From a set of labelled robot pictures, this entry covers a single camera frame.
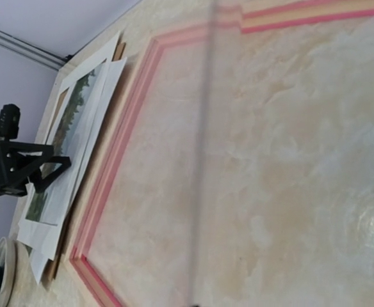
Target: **stack of paper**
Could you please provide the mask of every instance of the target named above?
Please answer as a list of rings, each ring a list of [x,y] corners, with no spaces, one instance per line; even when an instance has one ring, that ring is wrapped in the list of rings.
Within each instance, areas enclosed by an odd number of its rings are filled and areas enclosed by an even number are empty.
[[[49,125],[47,144],[55,155],[69,156],[72,166],[44,193],[31,186],[19,221],[18,240],[33,248],[31,266],[39,283],[47,261],[54,260],[61,229],[88,166],[109,102],[126,59],[112,61],[119,33],[74,69],[62,82],[64,96]],[[42,173],[51,172],[46,164]]]

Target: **white wall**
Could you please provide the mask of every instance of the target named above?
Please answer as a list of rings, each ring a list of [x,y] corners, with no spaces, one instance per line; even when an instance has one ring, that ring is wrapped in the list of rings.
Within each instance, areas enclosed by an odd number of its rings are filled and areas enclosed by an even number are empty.
[[[139,0],[0,0],[0,30],[60,56],[75,54]]]
[[[56,78],[45,68],[0,47],[0,110],[3,104],[20,107],[18,141],[34,141]],[[0,197],[0,238],[8,236],[17,199]]]

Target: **pink frame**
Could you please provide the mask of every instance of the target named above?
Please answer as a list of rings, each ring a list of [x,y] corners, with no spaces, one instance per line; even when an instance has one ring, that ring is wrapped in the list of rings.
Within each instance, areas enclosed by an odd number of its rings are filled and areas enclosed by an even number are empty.
[[[255,10],[255,7],[255,3],[247,3],[243,6],[220,8],[217,26],[223,28],[238,26],[241,32],[246,34],[374,15],[374,0],[304,1],[264,10]],[[207,34],[208,23],[202,22],[179,26],[152,37],[139,62],[127,95],[124,97],[124,107],[120,118],[113,123],[115,125],[113,138],[109,141],[102,158],[102,166],[97,172],[97,178],[81,216],[79,228],[75,231],[76,238],[69,255],[69,262],[74,271],[101,306],[119,307],[124,304],[104,282],[97,269],[92,267],[87,260],[87,255],[138,113],[143,106],[163,51],[167,48],[202,41]]]

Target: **picture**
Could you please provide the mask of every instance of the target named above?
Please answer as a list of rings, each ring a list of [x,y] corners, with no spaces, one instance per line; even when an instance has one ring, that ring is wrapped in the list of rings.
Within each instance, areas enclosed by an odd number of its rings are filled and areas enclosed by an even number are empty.
[[[99,65],[74,85],[72,95],[69,98],[53,138],[52,145],[55,156],[65,155],[72,157],[72,153],[75,152],[77,135],[79,135],[77,126],[101,72],[101,67],[102,65]],[[42,168],[42,176],[47,176],[56,167],[58,167],[57,164],[45,164]],[[50,193],[51,186],[45,192],[33,195],[26,219],[41,223],[57,224],[59,216],[57,207],[55,208],[54,204],[49,206],[49,202],[47,202],[47,197]]]

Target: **green trees in painting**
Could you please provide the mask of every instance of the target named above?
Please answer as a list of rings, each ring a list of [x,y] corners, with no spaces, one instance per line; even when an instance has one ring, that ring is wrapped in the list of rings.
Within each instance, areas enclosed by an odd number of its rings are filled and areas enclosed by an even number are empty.
[[[75,85],[72,96],[70,96],[69,102],[66,109],[61,117],[59,126],[56,130],[56,134],[53,139],[54,155],[63,155],[63,142],[65,141],[67,132],[70,130],[70,126],[75,120],[75,116],[80,112],[80,107],[85,103],[85,98],[82,95],[82,91],[85,87],[89,86],[89,77],[95,75],[95,70],[92,70],[89,74],[81,78]],[[55,164],[45,164],[42,168],[42,176],[45,177],[50,174],[54,169]],[[30,221],[40,221],[42,212],[45,207],[47,199],[47,192],[35,193],[33,195],[31,204],[26,214],[26,219]]]

